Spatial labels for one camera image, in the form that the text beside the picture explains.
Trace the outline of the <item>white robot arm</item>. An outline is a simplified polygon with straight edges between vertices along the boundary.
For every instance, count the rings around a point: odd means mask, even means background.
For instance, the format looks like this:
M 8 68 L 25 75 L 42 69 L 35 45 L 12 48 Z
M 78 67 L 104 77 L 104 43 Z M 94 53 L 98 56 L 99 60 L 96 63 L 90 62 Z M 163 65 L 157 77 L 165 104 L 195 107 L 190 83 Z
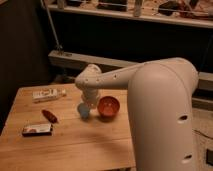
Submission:
M 194 65 L 183 58 L 138 63 L 103 73 L 88 65 L 75 79 L 92 106 L 100 89 L 125 89 L 137 171 L 198 171 L 192 128 Z

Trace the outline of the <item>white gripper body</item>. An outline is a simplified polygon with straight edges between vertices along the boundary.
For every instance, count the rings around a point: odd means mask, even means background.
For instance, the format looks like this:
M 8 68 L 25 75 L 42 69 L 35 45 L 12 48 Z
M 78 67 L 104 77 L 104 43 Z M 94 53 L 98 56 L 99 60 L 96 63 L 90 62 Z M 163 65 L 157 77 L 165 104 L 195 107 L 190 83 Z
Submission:
M 95 108 L 100 98 L 99 91 L 97 89 L 88 89 L 82 92 L 82 100 L 89 108 Z

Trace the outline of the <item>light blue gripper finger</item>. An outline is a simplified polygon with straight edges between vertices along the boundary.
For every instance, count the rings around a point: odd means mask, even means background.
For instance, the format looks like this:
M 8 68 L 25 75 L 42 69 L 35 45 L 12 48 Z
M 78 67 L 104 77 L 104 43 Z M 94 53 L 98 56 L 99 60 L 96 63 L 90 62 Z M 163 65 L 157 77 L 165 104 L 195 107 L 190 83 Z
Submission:
M 77 110 L 78 110 L 82 119 L 86 119 L 86 118 L 89 117 L 90 109 L 84 103 L 80 103 L 77 107 Z

